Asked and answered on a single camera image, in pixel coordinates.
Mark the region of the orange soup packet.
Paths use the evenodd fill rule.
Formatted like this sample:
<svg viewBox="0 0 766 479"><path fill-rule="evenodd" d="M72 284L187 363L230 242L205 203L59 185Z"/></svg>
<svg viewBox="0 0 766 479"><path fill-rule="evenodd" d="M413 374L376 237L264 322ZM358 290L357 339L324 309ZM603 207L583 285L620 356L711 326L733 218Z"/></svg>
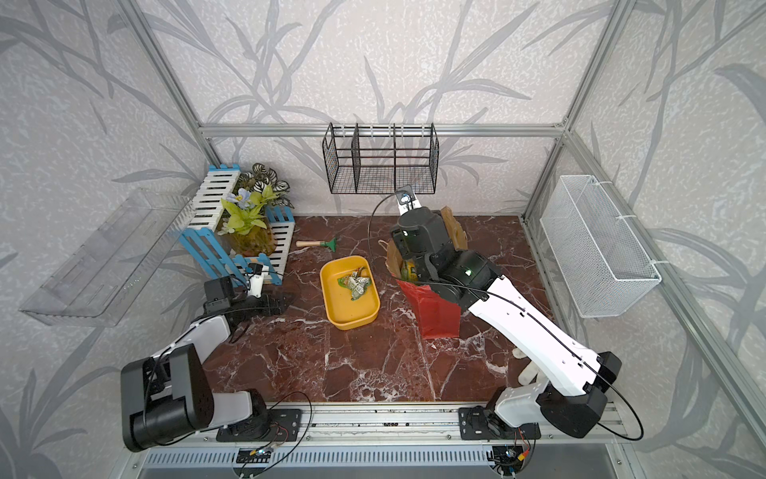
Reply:
<svg viewBox="0 0 766 479"><path fill-rule="evenodd" d="M409 281L409 283L416 283L416 281L419 281L417 267L414 261L403 261L400 269L400 277L402 281Z"/></svg>

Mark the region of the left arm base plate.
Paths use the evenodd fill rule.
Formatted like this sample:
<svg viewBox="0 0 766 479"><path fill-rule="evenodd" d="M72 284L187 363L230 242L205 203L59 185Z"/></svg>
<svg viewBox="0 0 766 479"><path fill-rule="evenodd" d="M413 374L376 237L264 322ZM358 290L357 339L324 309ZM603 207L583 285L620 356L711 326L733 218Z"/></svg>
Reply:
<svg viewBox="0 0 766 479"><path fill-rule="evenodd" d="M217 442L296 442L302 411L298 408L268 410L266 415L251 417L221 427Z"/></svg>

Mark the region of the red paper bag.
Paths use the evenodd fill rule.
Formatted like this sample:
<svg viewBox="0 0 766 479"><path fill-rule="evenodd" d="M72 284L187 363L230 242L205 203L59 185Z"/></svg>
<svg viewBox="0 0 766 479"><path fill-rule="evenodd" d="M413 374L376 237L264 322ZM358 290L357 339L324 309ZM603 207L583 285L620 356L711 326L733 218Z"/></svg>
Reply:
<svg viewBox="0 0 766 479"><path fill-rule="evenodd" d="M452 209L448 206L439 211L445 230L448 235L449 245L455 253L449 253L448 259L453 259L457 253L466 251L468 238L461 224L456 220ZM379 242L386 249L386 267L396 279L401 291L403 291L409 305L415 313L420 335L423 339L458 338L460 333L461 307L456 303L450 303L442 299L429 285L415 285L409 281L402 281L400 269L403 261L394 241Z"/></svg>

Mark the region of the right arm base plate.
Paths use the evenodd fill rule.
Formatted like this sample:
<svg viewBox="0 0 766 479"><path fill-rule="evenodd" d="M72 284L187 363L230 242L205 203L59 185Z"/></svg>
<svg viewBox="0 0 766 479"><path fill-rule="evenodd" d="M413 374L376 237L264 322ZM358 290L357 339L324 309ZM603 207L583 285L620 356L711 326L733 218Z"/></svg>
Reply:
<svg viewBox="0 0 766 479"><path fill-rule="evenodd" d="M538 423L512 427L484 406L458 409L460 436L463 440L538 440L542 432Z"/></svg>

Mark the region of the small green packet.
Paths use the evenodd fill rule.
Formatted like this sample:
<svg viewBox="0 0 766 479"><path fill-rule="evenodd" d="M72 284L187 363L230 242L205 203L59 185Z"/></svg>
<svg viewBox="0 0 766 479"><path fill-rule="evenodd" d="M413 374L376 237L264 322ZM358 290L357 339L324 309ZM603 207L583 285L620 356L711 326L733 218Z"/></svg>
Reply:
<svg viewBox="0 0 766 479"><path fill-rule="evenodd" d="M353 301L358 301L365 295L367 289L372 285L372 279L366 274L367 267L359 267L353 269L348 275L343 275L340 279L337 279L337 283L348 289Z"/></svg>

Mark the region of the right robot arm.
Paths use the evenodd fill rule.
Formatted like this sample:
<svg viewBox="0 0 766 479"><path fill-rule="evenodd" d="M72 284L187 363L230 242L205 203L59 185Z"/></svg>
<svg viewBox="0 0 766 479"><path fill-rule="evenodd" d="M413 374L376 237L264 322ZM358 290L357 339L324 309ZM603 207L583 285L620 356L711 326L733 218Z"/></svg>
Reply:
<svg viewBox="0 0 766 479"><path fill-rule="evenodd" d="M548 424L570 437L586 437L602 420L620 359L577 342L531 305L492 261L472 249L457 249L442 215L422 206L411 187L394 196L399 218L391 237L403 259L412 261L416 285L427 285L494 327L542 375L497 393L485 410L488 421L506 427Z"/></svg>

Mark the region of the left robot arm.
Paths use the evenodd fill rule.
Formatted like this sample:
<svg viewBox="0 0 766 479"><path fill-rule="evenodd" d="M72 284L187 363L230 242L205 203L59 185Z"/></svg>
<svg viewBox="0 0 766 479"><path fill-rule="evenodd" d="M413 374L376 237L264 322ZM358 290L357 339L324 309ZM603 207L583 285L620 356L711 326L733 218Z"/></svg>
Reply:
<svg viewBox="0 0 766 479"><path fill-rule="evenodd" d="M273 444L294 438L297 414L268 411L255 390L215 393L203 368L240 323L284 313L290 299L265 292L269 277L281 275L272 267L250 263L242 275L207 281L203 314L164 349L122 369L122 437L127 449L171 446L206 431L215 431L219 442Z"/></svg>

